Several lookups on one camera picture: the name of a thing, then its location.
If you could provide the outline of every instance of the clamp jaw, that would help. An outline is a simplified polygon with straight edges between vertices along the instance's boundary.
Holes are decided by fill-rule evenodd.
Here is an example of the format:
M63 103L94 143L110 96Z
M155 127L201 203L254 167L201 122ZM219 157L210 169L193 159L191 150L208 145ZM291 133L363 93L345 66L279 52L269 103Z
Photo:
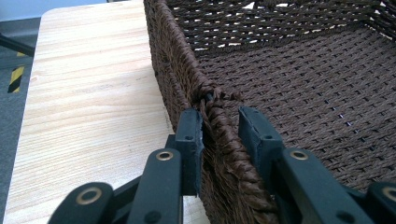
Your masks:
M342 186L314 154L285 148L258 110L242 106L239 116L239 136L275 197L280 223L396 223L396 184L374 183L366 194ZM182 196L200 194L202 124L196 110L185 110L141 176L115 190L106 183L74 189L49 223L182 223Z

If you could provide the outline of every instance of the wicker basket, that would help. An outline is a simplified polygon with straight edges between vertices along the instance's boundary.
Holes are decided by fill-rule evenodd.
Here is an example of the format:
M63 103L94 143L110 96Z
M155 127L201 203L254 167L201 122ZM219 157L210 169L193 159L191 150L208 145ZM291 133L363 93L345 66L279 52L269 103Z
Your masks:
M396 177L393 0L148 0L152 64L174 129L205 120L201 199L212 223L277 223L237 136L238 107L265 114L365 191ZM211 93L213 99L205 99Z

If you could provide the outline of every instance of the yellow and black tape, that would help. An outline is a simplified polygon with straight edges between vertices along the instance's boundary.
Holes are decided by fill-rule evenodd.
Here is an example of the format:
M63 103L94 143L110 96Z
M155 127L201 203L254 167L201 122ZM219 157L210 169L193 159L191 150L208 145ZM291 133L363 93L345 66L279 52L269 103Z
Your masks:
M22 57L22 56L25 55L19 52L17 53L17 57ZM23 70L24 70L24 66L19 66L12 71L11 80L9 81L9 86L8 86L8 93L20 91Z

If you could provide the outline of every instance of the brown wicker basket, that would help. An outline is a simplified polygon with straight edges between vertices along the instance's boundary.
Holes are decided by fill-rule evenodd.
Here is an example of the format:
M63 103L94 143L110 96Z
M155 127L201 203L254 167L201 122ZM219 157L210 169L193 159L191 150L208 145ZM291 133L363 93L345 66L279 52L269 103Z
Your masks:
M212 223L277 223L237 136L260 109L287 147L365 191L396 177L394 0L148 0L152 65L170 119L205 120L201 199ZM213 99L205 99L211 93Z

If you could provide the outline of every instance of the light wood tabletop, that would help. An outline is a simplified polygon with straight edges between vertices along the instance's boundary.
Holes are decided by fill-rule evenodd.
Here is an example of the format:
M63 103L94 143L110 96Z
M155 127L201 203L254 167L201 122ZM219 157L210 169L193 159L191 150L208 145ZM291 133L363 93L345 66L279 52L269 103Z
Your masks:
M143 1L58 8L42 20L4 223L47 223L88 182L142 174L172 133ZM184 223L208 223L185 198Z

